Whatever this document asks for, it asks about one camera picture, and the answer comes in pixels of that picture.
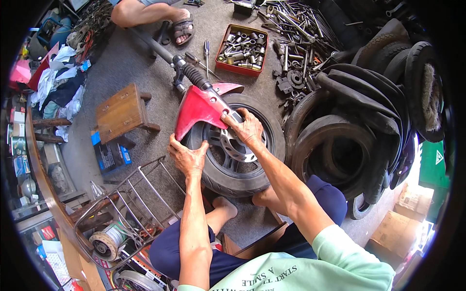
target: screwdriver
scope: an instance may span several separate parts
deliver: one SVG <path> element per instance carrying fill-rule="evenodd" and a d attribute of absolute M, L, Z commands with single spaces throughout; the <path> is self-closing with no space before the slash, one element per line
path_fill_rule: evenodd
<path fill-rule="evenodd" d="M 209 41 L 204 41 L 204 55 L 206 56 L 207 79 L 209 79 Z"/>
<path fill-rule="evenodd" d="M 196 64 L 199 64 L 201 65 L 205 70 L 208 70 L 208 72 L 210 72 L 215 78 L 219 79 L 219 80 L 222 80 L 220 77 L 218 77 L 214 72 L 212 72 L 211 69 L 207 69 L 207 67 L 201 62 L 200 59 L 198 59 L 195 55 L 189 53 L 189 52 L 185 52 L 185 56 L 190 58 L 191 60 L 193 60 Z"/>

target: stack of tires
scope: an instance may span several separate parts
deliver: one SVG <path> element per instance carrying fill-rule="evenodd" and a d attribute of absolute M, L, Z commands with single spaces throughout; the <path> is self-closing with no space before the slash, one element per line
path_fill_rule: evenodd
<path fill-rule="evenodd" d="M 409 174 L 419 141 L 443 139 L 441 78 L 428 42 L 411 44 L 396 19 L 351 64 L 323 70 L 321 89 L 294 108 L 284 129 L 286 163 L 306 181 L 340 189 L 348 214 L 363 218 L 384 190 Z"/>

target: navy shorts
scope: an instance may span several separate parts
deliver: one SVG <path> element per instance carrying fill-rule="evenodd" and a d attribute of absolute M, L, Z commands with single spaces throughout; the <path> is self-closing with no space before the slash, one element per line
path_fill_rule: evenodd
<path fill-rule="evenodd" d="M 312 175 L 306 185 L 311 189 L 320 206 L 327 215 L 340 226 L 346 216 L 346 199 L 343 193 L 334 186 L 322 181 Z M 160 236 L 152 242 L 149 250 L 149 258 L 156 270 L 166 276 L 179 280 L 179 224 L 176 223 L 165 229 Z M 209 239 L 212 243 L 215 234 L 209 227 Z M 213 287 L 233 270 L 248 262 L 248 259 L 240 259 L 228 255 L 219 250 L 212 251 L 212 262 L 210 265 L 210 287 Z M 317 256 L 298 227 L 292 223 L 285 230 L 283 236 L 275 243 L 273 252 L 285 252 L 294 257 L 315 259 Z"/>

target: spool of wire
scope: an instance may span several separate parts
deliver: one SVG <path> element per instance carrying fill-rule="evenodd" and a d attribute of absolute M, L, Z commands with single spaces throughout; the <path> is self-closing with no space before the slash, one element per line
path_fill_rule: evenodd
<path fill-rule="evenodd" d="M 96 231 L 89 238 L 97 256 L 107 261 L 114 261 L 118 255 L 118 247 L 128 237 L 128 230 L 120 223 L 113 222 L 103 231 Z"/>

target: wrench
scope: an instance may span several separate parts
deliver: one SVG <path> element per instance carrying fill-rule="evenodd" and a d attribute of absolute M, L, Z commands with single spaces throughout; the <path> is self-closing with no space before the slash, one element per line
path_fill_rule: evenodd
<path fill-rule="evenodd" d="M 401 6 L 403 6 L 405 3 L 404 1 L 401 1 L 400 4 L 398 4 L 395 8 L 393 8 L 392 10 L 387 10 L 385 11 L 385 14 L 387 14 L 388 17 L 391 17 L 391 15 L 393 13 L 395 13 L 398 9 L 401 8 Z"/>

